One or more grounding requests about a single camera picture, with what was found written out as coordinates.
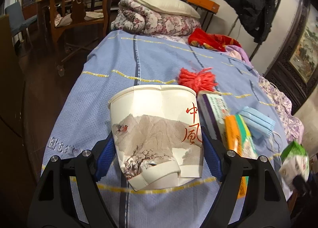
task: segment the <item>metal screw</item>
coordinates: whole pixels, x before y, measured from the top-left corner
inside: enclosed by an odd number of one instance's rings
[[[230,156],[230,157],[234,157],[234,156],[235,156],[235,152],[234,152],[233,150],[228,150],[228,151],[226,152],[226,154],[227,154],[228,156]]]
[[[55,162],[58,160],[58,156],[57,155],[54,155],[51,157],[51,162]]]
[[[87,157],[87,156],[90,156],[91,155],[91,151],[90,150],[85,150],[82,152],[82,155]]]
[[[262,162],[267,162],[267,157],[261,155],[261,156],[260,156],[260,160],[261,160]]]

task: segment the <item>blue gripper pad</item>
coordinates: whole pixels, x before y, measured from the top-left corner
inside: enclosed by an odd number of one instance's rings
[[[208,137],[202,131],[203,138],[203,148],[204,148],[204,158],[210,169],[212,176],[216,177],[218,180],[223,176],[221,169],[221,160],[218,157],[216,151],[214,150]]]
[[[116,149],[114,138],[112,137],[104,147],[101,155],[96,162],[95,180],[100,181],[102,177],[106,176],[110,165],[115,157]]]

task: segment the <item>black pole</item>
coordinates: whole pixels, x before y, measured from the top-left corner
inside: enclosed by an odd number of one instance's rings
[[[278,1],[277,1],[277,5],[276,5],[275,11],[274,11],[273,20],[274,20],[274,17],[275,17],[275,15],[276,15],[276,13],[277,13],[278,7],[279,7],[279,5],[280,5],[280,1],[281,1],[281,0],[278,0]],[[249,57],[249,60],[250,60],[250,61],[251,61],[251,60],[253,59],[253,57],[255,56],[256,52],[257,52],[258,49],[260,48],[260,45],[261,45],[261,43],[258,43],[258,44],[257,44],[256,48],[255,48],[254,51],[252,52],[252,55]]]

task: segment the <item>framed painting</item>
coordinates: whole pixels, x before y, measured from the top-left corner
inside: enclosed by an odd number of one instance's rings
[[[305,28],[290,63],[308,83],[318,65],[318,11],[310,5]]]
[[[294,114],[318,83],[318,6],[299,0],[289,33],[265,78],[292,102]]]

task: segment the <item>red blanket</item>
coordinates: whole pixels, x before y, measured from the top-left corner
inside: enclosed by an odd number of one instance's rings
[[[225,46],[227,45],[236,45],[241,47],[241,45],[231,37],[221,34],[207,34],[200,28],[196,28],[194,30],[194,32],[189,36],[188,42],[190,45],[195,47],[222,52],[225,52]]]

